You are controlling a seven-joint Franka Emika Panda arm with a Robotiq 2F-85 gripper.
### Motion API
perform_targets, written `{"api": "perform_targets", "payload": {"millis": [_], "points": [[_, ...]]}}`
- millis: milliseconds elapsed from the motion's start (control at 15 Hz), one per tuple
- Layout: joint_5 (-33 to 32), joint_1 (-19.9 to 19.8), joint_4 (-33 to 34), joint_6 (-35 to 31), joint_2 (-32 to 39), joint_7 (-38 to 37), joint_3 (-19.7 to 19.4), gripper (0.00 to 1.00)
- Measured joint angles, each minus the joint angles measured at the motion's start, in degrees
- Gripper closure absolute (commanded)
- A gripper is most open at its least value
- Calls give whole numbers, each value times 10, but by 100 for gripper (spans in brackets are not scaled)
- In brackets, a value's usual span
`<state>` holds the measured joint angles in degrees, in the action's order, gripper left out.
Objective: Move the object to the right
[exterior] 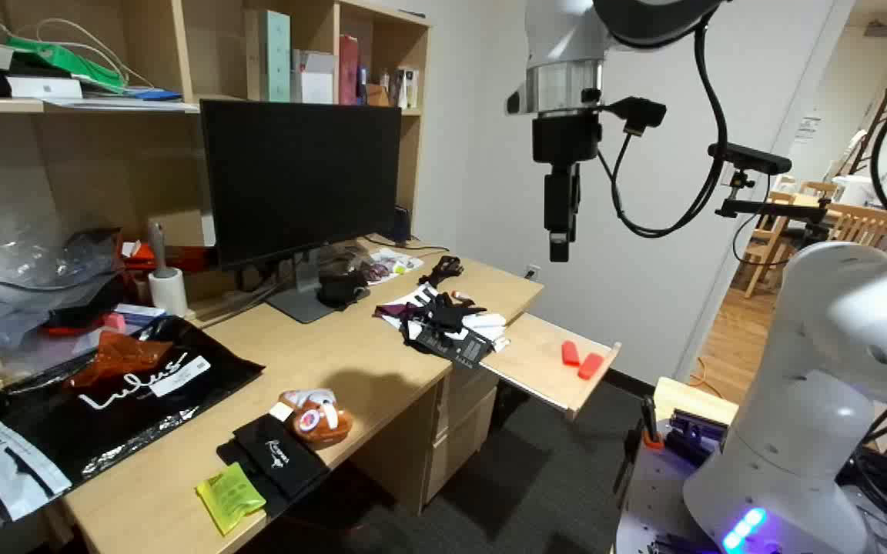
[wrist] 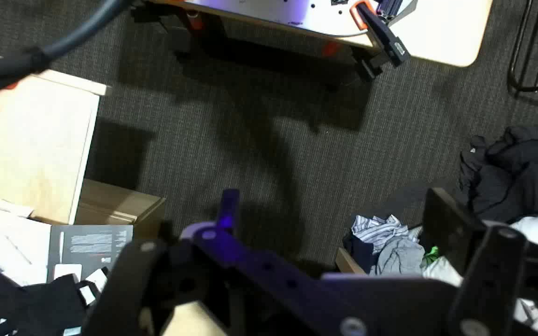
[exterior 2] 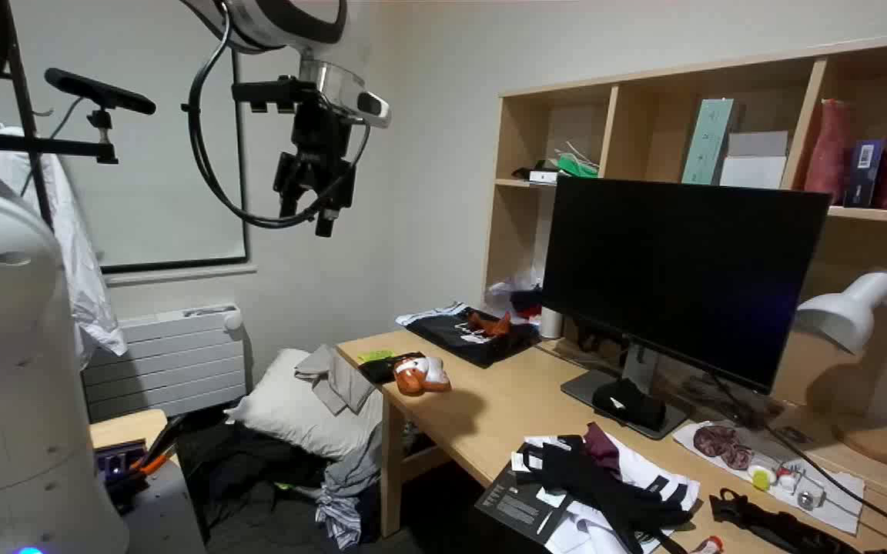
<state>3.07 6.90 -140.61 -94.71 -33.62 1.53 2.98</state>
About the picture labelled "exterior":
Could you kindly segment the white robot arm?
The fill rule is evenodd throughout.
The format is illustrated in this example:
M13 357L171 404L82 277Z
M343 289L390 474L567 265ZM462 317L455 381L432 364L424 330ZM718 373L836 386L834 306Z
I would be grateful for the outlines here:
M578 167L600 155L600 60L612 46L699 43L721 0L527 0L527 80L547 254L576 240ZM869 529L836 485L887 404L887 253L823 240L778 289L756 377L724 446L682 479L682 507L724 554L864 554Z

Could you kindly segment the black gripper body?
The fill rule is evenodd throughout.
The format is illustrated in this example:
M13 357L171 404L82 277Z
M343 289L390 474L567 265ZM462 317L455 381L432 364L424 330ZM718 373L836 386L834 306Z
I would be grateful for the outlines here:
M581 160L595 157L596 141L595 109L533 120L533 160L547 163L546 184L563 184Z

